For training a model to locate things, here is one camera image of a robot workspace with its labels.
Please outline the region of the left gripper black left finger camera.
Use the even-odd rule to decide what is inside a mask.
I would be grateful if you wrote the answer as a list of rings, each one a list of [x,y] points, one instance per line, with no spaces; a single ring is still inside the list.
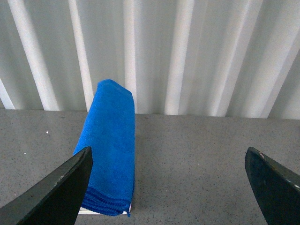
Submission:
[[[93,165],[90,147],[0,209],[2,225],[73,225],[88,187]]]

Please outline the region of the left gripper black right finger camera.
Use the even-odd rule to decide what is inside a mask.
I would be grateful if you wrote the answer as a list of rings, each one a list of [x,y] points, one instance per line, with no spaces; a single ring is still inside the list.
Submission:
[[[260,210],[269,225],[300,223],[300,176],[253,147],[245,170]]]

